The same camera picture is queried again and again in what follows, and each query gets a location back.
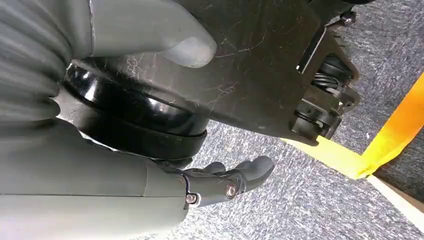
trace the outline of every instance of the gray fabric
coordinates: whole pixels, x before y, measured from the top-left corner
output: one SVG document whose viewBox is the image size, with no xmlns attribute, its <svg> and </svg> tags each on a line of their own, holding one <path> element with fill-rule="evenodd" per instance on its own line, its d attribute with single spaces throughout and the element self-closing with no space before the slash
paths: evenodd
<svg viewBox="0 0 424 240">
<path fill-rule="evenodd" d="M 380 0 L 356 10 L 358 20 L 344 38 L 362 74 L 354 86 L 362 102 L 345 117 L 334 140 L 361 153 L 423 71 L 424 1 Z M 276 162 L 274 173 L 260 189 L 232 202 L 192 209 L 171 233 L 139 239 L 424 239 L 365 180 L 350 180 L 272 137 L 216 122 L 208 130 L 196 167 L 213 161 L 234 167 L 267 155 Z M 420 139 L 416 151 L 401 158 L 423 162 Z"/>
<path fill-rule="evenodd" d="M 424 203 L 424 130 L 374 175 Z"/>
</svg>

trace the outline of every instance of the yellow tape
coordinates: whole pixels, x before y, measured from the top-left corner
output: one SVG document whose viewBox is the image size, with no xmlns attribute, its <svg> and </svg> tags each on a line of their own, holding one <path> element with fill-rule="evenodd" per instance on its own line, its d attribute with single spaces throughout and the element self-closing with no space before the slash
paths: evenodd
<svg viewBox="0 0 424 240">
<path fill-rule="evenodd" d="M 318 146 L 283 139 L 352 179 L 364 178 L 397 157 L 424 126 L 424 73 L 362 155 L 318 137 Z"/>
</svg>

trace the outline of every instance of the scratch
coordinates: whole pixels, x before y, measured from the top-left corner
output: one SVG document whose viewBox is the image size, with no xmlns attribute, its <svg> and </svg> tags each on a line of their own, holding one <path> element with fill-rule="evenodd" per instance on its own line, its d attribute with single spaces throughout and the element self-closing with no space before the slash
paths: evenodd
<svg viewBox="0 0 424 240">
<path fill-rule="evenodd" d="M 241 50 L 238 50 L 237 52 L 232 52 L 232 53 L 228 53 L 228 54 L 224 54 L 224 55 L 218 55 L 218 56 L 215 56 L 215 58 L 217 58 L 217 59 L 219 59 L 219 58 L 226 58 L 226 57 L 229 57 L 229 56 L 233 56 L 233 55 L 235 55 L 235 54 L 237 54 L 237 53 L 241 53 L 241 52 L 245 52 L 245 51 L 251 51 L 251 50 L 253 50 L 253 49 L 255 49 L 255 48 L 257 48 L 257 47 L 259 47 L 262 43 L 264 43 L 264 40 L 265 40 L 265 36 L 267 35 L 267 30 L 265 29 L 265 32 L 263 33 L 263 36 L 262 36 L 262 39 L 260 40 L 260 42 L 258 42 L 256 45 L 254 45 L 253 47 L 248 47 L 248 48 L 244 48 L 244 49 L 241 49 Z M 236 49 L 236 47 L 234 47 L 233 45 L 231 45 L 229 42 L 227 42 L 228 43 L 228 45 L 230 45 L 234 50 L 237 50 Z"/>
<path fill-rule="evenodd" d="M 233 56 L 234 54 L 236 54 L 236 53 L 233 52 L 233 53 L 228 53 L 228 54 L 224 54 L 224 55 L 219 55 L 219 56 L 215 56 L 215 58 L 216 59 L 225 58 L 225 57 Z"/>
<path fill-rule="evenodd" d="M 207 7 L 203 8 L 203 11 L 210 9 L 212 6 L 213 6 L 212 4 L 209 4 Z"/>
<path fill-rule="evenodd" d="M 227 38 L 224 38 L 224 39 L 222 40 L 222 42 L 221 42 L 219 45 L 220 45 L 220 46 L 221 46 L 221 45 L 223 45 L 226 41 L 227 41 Z"/>
<path fill-rule="evenodd" d="M 233 29 L 235 26 L 239 25 L 240 23 L 242 23 L 242 20 L 236 22 L 234 25 L 232 25 L 229 30 Z"/>
<path fill-rule="evenodd" d="M 256 44 L 252 48 L 250 48 L 250 50 L 253 50 L 253 49 L 257 48 L 259 45 L 261 45 L 265 40 L 265 35 L 267 35 L 267 29 L 266 28 L 265 28 L 265 32 L 263 33 L 262 40 L 260 40 L 260 42 L 258 44 Z"/>
</svg>

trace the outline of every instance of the spring mechanism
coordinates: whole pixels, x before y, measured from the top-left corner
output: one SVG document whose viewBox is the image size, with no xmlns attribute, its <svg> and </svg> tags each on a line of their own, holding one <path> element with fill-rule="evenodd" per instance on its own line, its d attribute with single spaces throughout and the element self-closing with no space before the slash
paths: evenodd
<svg viewBox="0 0 424 240">
<path fill-rule="evenodd" d="M 320 89 L 337 89 L 339 87 L 339 81 L 334 76 L 317 72 L 315 73 L 312 85 Z"/>
</svg>

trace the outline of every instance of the bolt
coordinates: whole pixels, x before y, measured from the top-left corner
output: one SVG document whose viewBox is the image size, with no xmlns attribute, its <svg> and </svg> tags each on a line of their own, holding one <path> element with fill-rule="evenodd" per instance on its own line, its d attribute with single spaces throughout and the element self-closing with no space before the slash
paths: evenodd
<svg viewBox="0 0 424 240">
<path fill-rule="evenodd" d="M 198 201 L 198 196 L 196 194 L 189 193 L 185 196 L 185 201 L 188 204 L 195 204 Z"/>
<path fill-rule="evenodd" d="M 237 187 L 233 183 L 226 186 L 225 195 L 228 199 L 233 199 L 237 194 Z"/>
</svg>

